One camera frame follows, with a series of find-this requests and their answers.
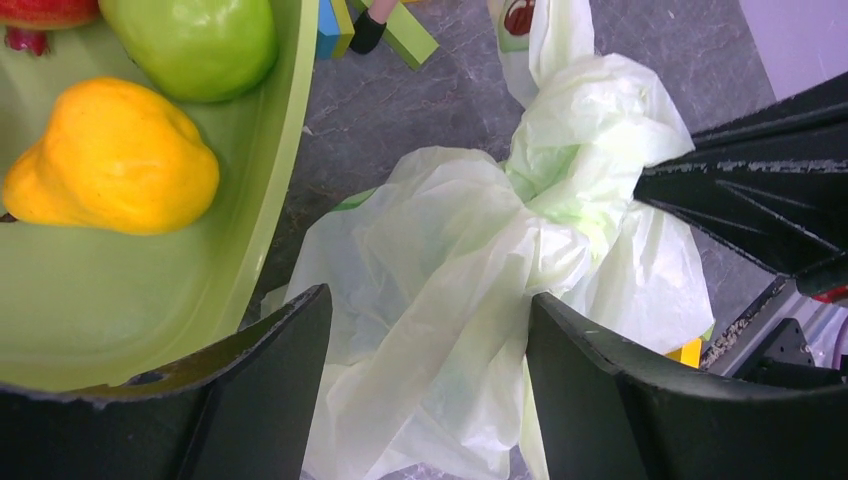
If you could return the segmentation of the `yellow wooden block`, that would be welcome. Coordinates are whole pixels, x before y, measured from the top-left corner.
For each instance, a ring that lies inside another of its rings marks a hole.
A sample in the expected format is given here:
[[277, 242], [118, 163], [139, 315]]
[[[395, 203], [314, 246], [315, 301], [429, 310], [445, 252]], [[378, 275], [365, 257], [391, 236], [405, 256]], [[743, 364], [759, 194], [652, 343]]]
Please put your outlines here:
[[702, 339], [697, 337], [681, 348], [669, 352], [666, 357], [683, 365], [698, 369], [700, 366]]

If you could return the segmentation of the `pink tripod stand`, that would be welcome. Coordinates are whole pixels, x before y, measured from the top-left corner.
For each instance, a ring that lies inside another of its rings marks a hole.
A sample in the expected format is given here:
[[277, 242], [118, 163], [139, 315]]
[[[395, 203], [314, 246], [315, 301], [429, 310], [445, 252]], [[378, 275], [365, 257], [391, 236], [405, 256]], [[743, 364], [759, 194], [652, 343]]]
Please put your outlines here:
[[398, 0], [373, 0], [354, 23], [354, 35], [349, 48], [357, 54], [365, 55], [379, 44], [388, 18], [399, 3]]

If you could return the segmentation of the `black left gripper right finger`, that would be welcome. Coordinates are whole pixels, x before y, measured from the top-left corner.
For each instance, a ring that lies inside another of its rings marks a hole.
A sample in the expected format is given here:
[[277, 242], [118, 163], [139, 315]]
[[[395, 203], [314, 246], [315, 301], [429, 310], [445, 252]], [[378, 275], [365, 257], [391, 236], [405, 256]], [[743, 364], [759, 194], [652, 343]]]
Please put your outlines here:
[[527, 360], [553, 479], [843, 479], [847, 386], [812, 362], [695, 369], [550, 294], [532, 302]]

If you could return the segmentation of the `pale green plastic bag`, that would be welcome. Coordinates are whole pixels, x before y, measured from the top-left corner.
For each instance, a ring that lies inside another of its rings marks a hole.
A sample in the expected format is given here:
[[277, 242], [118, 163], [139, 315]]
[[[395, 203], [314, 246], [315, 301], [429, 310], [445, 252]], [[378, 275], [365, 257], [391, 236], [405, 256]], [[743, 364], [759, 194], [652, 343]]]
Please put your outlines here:
[[657, 74], [596, 53], [586, 1], [537, 2], [498, 45], [524, 107], [506, 160], [418, 149], [306, 233], [287, 293], [332, 295], [315, 479], [417, 464], [505, 479], [513, 449], [551, 478], [525, 359], [537, 294], [659, 354], [713, 326], [689, 226], [633, 198], [646, 168], [693, 149]]

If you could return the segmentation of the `green plastic basin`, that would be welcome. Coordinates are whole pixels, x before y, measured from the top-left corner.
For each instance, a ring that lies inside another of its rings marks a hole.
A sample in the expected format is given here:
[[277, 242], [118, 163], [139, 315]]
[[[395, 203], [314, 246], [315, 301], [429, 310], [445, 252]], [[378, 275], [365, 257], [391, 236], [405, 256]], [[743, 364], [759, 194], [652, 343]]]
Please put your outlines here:
[[264, 82], [185, 113], [215, 151], [215, 202], [178, 232], [1, 227], [1, 379], [43, 391], [118, 385], [234, 333], [289, 187], [310, 90], [318, 5], [275, 1]]

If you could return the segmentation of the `red fake pomegranate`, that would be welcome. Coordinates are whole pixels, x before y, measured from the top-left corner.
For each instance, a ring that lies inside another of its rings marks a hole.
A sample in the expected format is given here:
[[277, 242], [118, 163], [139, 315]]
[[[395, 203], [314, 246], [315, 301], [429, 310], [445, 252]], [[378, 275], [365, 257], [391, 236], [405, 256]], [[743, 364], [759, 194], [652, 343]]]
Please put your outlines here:
[[49, 32], [87, 25], [99, 17], [97, 0], [1, 0], [5, 45], [34, 56], [50, 51]]

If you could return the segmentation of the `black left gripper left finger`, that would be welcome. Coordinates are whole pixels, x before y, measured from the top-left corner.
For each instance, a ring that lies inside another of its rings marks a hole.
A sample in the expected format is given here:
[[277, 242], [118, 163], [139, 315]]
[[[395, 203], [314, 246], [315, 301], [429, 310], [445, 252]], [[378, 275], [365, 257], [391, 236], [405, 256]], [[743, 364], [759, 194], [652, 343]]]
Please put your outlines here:
[[5, 479], [296, 479], [328, 347], [327, 286], [119, 386], [1, 388]]

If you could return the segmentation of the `green fake apple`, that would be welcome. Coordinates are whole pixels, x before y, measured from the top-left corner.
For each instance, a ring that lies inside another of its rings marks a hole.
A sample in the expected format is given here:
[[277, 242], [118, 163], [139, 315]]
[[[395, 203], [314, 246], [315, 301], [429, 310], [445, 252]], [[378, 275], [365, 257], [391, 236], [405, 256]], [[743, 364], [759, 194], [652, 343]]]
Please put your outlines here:
[[277, 59], [268, 1], [101, 1], [99, 8], [134, 63], [178, 100], [235, 98]]

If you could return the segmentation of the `long green block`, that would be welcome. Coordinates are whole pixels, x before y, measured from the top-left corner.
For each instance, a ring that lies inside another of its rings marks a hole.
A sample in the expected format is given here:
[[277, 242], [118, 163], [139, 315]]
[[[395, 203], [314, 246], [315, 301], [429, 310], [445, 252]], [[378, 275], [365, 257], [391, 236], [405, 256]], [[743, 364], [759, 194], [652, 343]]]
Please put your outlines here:
[[[353, 1], [360, 14], [371, 4], [372, 1]], [[381, 40], [385, 40], [413, 70], [418, 70], [438, 48], [436, 40], [401, 1], [389, 16]]]

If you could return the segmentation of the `blue green toy block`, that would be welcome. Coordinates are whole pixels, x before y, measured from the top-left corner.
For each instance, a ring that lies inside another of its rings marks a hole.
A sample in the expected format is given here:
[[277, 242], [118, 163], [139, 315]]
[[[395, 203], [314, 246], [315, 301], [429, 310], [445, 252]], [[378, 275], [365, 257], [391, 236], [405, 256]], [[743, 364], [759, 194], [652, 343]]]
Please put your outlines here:
[[345, 0], [319, 0], [316, 58], [340, 58], [347, 52], [354, 26]]

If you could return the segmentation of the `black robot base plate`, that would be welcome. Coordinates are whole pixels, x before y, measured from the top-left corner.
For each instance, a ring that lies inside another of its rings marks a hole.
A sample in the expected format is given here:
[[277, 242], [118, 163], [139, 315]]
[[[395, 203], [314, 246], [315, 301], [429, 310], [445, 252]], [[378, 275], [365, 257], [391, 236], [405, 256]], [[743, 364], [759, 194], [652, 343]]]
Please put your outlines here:
[[847, 301], [823, 303], [778, 278], [701, 356], [708, 373], [815, 389], [847, 381]]

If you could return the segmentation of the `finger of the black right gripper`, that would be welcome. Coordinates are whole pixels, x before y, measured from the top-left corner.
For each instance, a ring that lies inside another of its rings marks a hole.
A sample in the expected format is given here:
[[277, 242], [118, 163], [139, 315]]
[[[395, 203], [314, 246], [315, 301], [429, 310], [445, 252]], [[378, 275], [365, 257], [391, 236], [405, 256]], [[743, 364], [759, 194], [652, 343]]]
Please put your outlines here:
[[675, 215], [808, 297], [847, 294], [847, 76], [694, 137], [647, 168], [637, 200]]

